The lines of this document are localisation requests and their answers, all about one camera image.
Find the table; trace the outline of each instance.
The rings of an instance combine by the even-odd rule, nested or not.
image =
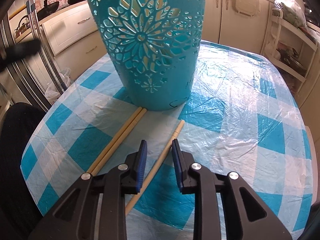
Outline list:
[[[42,214],[136,109],[108,55],[59,98],[21,163]],[[202,42],[188,101],[169,111],[148,111],[100,174],[123,163],[142,139],[148,142],[147,174],[180,119],[186,121],[181,149],[216,173],[237,171],[297,239],[311,206],[311,154],[299,109],[277,69],[260,55]],[[194,196],[180,194],[169,154],[127,216],[128,239],[192,239],[193,216]]]

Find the kitchen cabinet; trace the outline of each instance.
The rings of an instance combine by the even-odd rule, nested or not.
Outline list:
[[[305,83],[313,64],[317,45],[314,44],[301,30],[284,20],[283,11],[281,9],[272,9],[270,21],[272,22],[269,38],[270,44],[268,45],[269,48],[264,50],[263,55],[269,59],[274,66],[281,68],[296,78],[294,80],[294,87],[291,87],[290,90],[295,94],[295,98],[298,98],[298,93]],[[293,37],[296,38],[298,42],[293,42],[295,41],[292,39]],[[300,64],[300,71],[297,68],[294,69],[290,65],[285,64],[283,60],[276,58],[279,42],[298,51],[297,54],[299,57],[294,60],[298,61]]]
[[[303,118],[305,125],[310,127],[313,141],[315,142],[316,152],[320,154],[320,79],[316,81],[311,93],[309,94],[307,100],[304,102],[302,107],[300,107],[300,113]]]
[[[219,44],[260,54],[269,15],[269,1],[259,0],[257,16],[239,14],[233,9],[233,0],[222,0]]]
[[[87,2],[49,19],[42,26],[55,56],[98,29]]]
[[[70,77],[76,80],[106,53],[100,33],[95,31],[64,49],[54,59],[60,69],[70,68]]]
[[[316,84],[320,82],[320,79],[319,79],[320,77],[320,28],[309,22],[307,22],[307,25],[309,28],[313,29],[316,32],[315,37],[317,39],[317,50],[316,50],[313,62],[311,64],[308,76],[306,78],[306,81],[303,83],[299,93],[294,97],[299,108],[304,106],[304,103],[308,99],[308,96],[313,91]]]
[[[219,43],[222,0],[205,0],[202,39]]]

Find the chopsticks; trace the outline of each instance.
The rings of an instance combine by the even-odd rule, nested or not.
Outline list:
[[[164,162],[164,159],[168,155],[168,152],[169,152],[169,150],[170,150],[170,148],[172,146],[172,141],[178,137],[178,135],[180,134],[180,132],[181,132],[181,130],[183,128],[184,123],[185,123],[184,120],[180,121],[179,125],[177,126],[176,130],[174,131],[174,133],[172,134],[170,140],[168,141],[167,145],[165,146],[165,148],[163,149],[162,153],[160,154],[159,158],[157,159],[157,161],[153,165],[152,169],[148,173],[146,179],[143,181],[140,193],[138,193],[137,195],[134,195],[130,199],[129,203],[126,205],[126,207],[125,207],[125,215],[127,215],[131,211],[131,209],[137,203],[137,201],[139,200],[141,195],[144,193],[144,191],[148,187],[149,183],[151,182],[151,180],[153,179],[153,177],[155,176],[155,174],[159,170],[161,164]]]
[[[93,176],[96,176],[106,162],[110,159],[119,145],[124,141],[124,139],[129,135],[132,129],[140,121],[142,116],[146,113],[146,109],[138,107],[136,111],[129,117],[129,119],[124,123],[120,130],[115,134],[113,139],[108,143],[108,145],[102,150],[97,159],[92,163],[92,165],[87,170]]]

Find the plastic bag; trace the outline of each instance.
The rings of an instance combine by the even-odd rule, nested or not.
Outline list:
[[[232,0],[231,6],[239,14],[253,17],[260,13],[259,0]]]
[[[307,26],[304,11],[295,0],[275,0],[275,6],[283,11],[283,19],[296,28]]]
[[[271,56],[272,51],[273,51],[273,44],[272,44],[272,43],[268,43],[268,44],[265,46],[264,51],[266,52],[266,54],[267,54],[266,56],[267,56],[267,57],[268,57],[268,56]],[[276,50],[276,53],[275,53],[275,55],[274,55],[274,58],[275,58],[276,60],[280,60],[281,55],[280,55],[280,52],[279,52],[279,51]]]
[[[65,68],[61,70],[59,73],[62,81],[66,84],[67,88],[70,87],[70,85],[73,83],[73,80],[69,76],[70,72],[70,68]],[[56,86],[53,84],[53,82],[50,82],[47,90],[44,93],[44,96],[51,104],[54,104],[61,95],[58,92]]]

